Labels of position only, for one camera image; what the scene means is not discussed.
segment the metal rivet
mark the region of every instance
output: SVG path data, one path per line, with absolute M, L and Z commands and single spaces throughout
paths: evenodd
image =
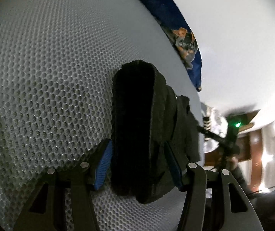
M 229 175 L 229 171 L 227 169 L 222 169 L 222 174 L 228 176 Z
M 190 162 L 190 163 L 189 163 L 189 167 L 190 167 L 190 168 L 197 168 L 197 165 L 196 165 L 196 163 L 194 163 L 194 162 Z
M 87 161 L 84 161 L 80 164 L 81 167 L 85 168 L 89 166 L 89 163 Z
M 51 174 L 54 174 L 55 173 L 55 169 L 54 168 L 49 168 L 48 169 L 48 174 L 51 175 Z

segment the white ceiling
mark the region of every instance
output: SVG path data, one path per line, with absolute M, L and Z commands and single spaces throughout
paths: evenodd
M 275 0 L 174 1 L 202 54 L 201 101 L 222 113 L 264 107 L 268 124 L 275 115 Z

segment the bright light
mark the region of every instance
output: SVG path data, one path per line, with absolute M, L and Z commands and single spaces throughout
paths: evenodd
M 262 164 L 263 166 L 266 166 L 266 164 L 270 161 L 273 161 L 273 155 L 269 155 L 267 154 L 267 152 L 265 151 L 263 154 L 262 154 Z
M 258 189 L 261 190 L 260 193 L 269 193 L 270 192 L 270 190 L 265 187 L 264 183 L 261 183 Z

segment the honeycomb mesh surface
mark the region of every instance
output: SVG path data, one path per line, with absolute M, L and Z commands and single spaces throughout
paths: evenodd
M 112 77 L 122 64 L 151 62 L 176 93 L 200 104 L 167 38 L 138 0 L 0 0 L 0 225 L 13 225 L 49 167 L 87 160 L 111 135 Z M 101 230 L 173 230 L 185 194 L 151 204 L 92 194 Z M 70 191 L 66 221 L 74 230 Z

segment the blue gripper pad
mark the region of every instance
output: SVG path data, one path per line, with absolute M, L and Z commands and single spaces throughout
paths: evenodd
M 95 182 L 94 182 L 95 190 L 99 190 L 104 183 L 106 172 L 108 171 L 111 164 L 112 154 L 113 154 L 113 144 L 112 144 L 112 141 L 110 140 L 95 170 Z

